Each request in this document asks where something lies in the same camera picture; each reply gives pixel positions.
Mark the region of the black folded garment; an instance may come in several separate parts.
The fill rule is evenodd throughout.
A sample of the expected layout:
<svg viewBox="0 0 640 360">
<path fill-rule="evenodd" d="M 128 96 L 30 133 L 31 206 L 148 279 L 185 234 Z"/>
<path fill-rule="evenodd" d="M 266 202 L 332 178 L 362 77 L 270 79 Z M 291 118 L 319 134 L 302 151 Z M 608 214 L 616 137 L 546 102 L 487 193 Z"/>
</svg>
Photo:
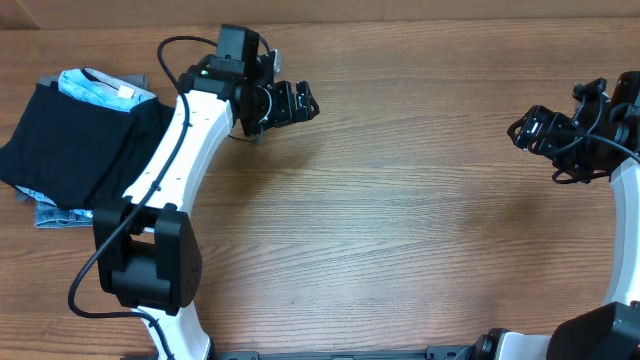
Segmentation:
<svg viewBox="0 0 640 360">
<path fill-rule="evenodd" d="M 166 155 L 154 159 L 157 148 L 171 123 L 174 108 L 164 105 L 158 99 L 145 101 L 132 109 L 136 120 L 133 165 L 134 183 L 131 196 L 139 202 L 151 188 L 162 168 L 161 161 Z"/>
</svg>

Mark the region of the light blue folded t-shirt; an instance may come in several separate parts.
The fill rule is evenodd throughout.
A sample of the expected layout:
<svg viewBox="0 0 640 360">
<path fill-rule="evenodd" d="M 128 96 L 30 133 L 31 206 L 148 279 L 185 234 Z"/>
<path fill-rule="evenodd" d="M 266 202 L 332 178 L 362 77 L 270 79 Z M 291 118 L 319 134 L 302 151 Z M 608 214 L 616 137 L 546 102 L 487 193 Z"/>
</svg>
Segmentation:
<svg viewBox="0 0 640 360">
<path fill-rule="evenodd" d="M 109 74 L 88 67 L 64 70 L 57 79 L 57 87 L 78 101 L 120 112 L 129 112 L 135 106 L 157 98 L 147 87 L 143 90 L 126 83 L 105 85 L 105 75 Z"/>
</svg>

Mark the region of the folded blue jeans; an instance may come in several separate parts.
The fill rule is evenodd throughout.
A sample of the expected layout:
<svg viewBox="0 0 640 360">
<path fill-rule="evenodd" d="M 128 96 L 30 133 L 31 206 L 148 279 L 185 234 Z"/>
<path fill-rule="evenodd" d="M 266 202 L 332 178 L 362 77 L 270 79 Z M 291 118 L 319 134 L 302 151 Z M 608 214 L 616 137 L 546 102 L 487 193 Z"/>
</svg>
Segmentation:
<svg viewBox="0 0 640 360">
<path fill-rule="evenodd" d="M 34 225 L 41 229 L 89 227 L 93 223 L 90 210 L 62 210 L 51 204 L 37 201 Z"/>
</svg>

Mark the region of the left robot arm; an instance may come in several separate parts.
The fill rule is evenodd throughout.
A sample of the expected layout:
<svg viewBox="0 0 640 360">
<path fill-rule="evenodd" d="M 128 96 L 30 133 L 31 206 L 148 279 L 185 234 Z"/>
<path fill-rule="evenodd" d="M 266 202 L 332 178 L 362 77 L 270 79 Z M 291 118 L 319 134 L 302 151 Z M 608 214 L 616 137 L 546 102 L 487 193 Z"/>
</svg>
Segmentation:
<svg viewBox="0 0 640 360">
<path fill-rule="evenodd" d="M 224 25 L 216 51 L 180 76 L 168 128 L 124 195 L 95 209 L 96 267 L 102 290 L 138 318 L 158 359 L 212 359 L 215 346 L 194 302 L 202 256 L 190 216 L 220 144 L 239 125 L 257 143 L 265 131 L 313 119 L 320 112 L 306 81 L 277 81 L 280 54 L 257 32 Z"/>
</svg>

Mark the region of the black t-shirt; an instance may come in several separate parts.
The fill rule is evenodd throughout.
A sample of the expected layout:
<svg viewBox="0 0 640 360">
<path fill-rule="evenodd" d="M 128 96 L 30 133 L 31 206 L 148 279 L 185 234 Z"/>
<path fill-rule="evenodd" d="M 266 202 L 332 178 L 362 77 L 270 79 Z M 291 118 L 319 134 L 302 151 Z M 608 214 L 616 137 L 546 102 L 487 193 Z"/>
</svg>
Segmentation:
<svg viewBox="0 0 640 360">
<path fill-rule="evenodd" d="M 135 177 L 132 109 L 111 110 L 38 84 L 1 148 L 1 180 L 62 209 L 93 209 L 122 197 Z"/>
</svg>

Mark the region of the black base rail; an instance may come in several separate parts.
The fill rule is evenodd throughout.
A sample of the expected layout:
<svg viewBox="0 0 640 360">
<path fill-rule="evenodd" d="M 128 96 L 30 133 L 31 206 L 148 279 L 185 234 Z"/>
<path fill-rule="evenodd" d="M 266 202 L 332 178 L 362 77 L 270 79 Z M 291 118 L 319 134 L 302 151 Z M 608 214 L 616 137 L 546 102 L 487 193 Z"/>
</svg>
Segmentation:
<svg viewBox="0 0 640 360">
<path fill-rule="evenodd" d="M 256 351 L 221 352 L 213 360 L 466 360 L 472 359 L 473 345 L 428 346 L 424 350 L 380 350 L 354 352 L 259 353 Z"/>
</svg>

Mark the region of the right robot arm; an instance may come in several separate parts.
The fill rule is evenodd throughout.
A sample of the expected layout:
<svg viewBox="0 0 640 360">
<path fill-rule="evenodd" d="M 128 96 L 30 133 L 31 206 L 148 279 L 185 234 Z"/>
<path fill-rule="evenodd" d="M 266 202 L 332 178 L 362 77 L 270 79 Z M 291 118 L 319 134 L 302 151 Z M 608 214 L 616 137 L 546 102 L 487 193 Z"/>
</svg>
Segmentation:
<svg viewBox="0 0 640 360">
<path fill-rule="evenodd" d="M 614 197 L 613 260 L 602 305 L 550 335 L 492 329 L 460 359 L 608 359 L 639 356 L 639 74 L 575 84 L 573 115 L 532 106 L 507 130 L 517 148 L 552 162 L 557 184 L 606 178 Z"/>
</svg>

